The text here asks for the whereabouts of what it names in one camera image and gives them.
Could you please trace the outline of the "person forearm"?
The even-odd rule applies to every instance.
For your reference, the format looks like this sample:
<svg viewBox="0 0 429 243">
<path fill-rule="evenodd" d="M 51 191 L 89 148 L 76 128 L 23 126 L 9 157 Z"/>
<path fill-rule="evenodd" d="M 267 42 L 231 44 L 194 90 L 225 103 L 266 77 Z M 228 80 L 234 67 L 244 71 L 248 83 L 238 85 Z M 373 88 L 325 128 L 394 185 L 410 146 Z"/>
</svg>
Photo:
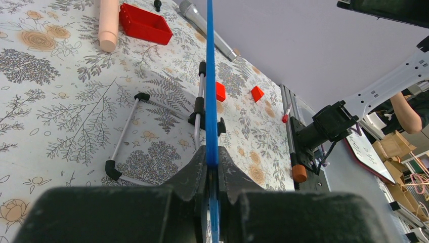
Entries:
<svg viewBox="0 0 429 243">
<path fill-rule="evenodd" d="M 412 109 L 404 95 L 399 92 L 390 98 L 399 124 L 408 134 L 416 134 L 422 130 L 421 117 Z"/>
</svg>

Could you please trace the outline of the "blue-framed whiteboard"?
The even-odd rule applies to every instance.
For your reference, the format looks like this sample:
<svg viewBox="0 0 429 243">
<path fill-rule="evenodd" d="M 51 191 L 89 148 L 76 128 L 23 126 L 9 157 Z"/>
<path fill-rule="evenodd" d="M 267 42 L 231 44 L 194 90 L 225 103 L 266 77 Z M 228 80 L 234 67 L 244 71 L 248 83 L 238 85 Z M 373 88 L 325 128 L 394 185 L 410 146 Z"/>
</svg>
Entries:
<svg viewBox="0 0 429 243">
<path fill-rule="evenodd" d="M 206 128 L 206 157 L 208 166 L 208 196 L 210 212 L 210 228 L 212 242 L 219 242 L 221 237 L 221 206 L 219 202 L 219 147 L 218 147 L 218 121 L 217 121 L 217 100 L 216 100 L 216 71 L 215 71 L 215 46 L 210 37 L 206 44 L 206 77 L 202 73 L 200 76 L 201 85 L 205 85 L 201 91 L 205 98 L 205 128 Z"/>
</svg>

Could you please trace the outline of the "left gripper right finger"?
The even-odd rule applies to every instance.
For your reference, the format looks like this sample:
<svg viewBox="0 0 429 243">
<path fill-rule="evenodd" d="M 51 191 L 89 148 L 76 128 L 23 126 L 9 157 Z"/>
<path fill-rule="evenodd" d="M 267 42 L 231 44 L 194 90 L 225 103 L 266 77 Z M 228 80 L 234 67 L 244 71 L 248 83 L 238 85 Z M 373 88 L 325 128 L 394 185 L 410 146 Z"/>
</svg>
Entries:
<svg viewBox="0 0 429 243">
<path fill-rule="evenodd" d="M 224 242 L 388 242 L 374 208 L 345 192 L 267 191 L 219 147 Z"/>
</svg>

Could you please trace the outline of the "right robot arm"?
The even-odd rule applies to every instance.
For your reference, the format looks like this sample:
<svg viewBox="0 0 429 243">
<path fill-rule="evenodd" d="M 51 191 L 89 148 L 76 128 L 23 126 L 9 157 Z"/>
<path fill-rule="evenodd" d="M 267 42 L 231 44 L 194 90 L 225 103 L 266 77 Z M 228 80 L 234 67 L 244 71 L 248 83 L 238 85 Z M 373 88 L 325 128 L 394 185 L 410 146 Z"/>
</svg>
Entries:
<svg viewBox="0 0 429 243">
<path fill-rule="evenodd" d="M 428 28 L 428 1 L 338 1 L 337 7 L 361 14 Z M 338 142 L 372 109 L 400 91 L 428 79 L 428 38 L 404 63 L 363 90 L 327 105 L 306 127 L 290 118 L 295 152 L 311 152 L 326 141 Z"/>
</svg>

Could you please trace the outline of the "red-capped marker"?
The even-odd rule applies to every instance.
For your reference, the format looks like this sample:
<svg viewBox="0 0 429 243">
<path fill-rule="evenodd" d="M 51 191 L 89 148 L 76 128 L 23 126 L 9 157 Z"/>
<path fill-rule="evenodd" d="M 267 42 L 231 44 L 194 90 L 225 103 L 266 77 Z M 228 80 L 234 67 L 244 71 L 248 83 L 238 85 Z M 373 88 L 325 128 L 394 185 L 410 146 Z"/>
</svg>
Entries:
<svg viewBox="0 0 429 243">
<path fill-rule="evenodd" d="M 289 114 L 290 114 L 291 109 L 292 109 L 292 104 L 290 103 L 290 104 L 287 105 L 287 107 L 286 107 L 286 109 L 284 111 L 284 115 L 282 117 L 282 122 L 284 124 L 286 124 L 288 122 Z"/>
</svg>

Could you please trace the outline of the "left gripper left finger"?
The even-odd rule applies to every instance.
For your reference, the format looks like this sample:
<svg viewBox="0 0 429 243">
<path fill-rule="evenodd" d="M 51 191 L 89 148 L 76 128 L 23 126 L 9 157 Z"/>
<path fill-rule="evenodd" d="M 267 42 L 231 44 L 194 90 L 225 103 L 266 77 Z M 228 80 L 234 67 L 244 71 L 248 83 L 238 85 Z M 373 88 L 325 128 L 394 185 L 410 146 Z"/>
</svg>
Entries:
<svg viewBox="0 0 429 243">
<path fill-rule="evenodd" d="M 159 186 L 56 187 L 15 242 L 205 242 L 206 147 Z"/>
</svg>

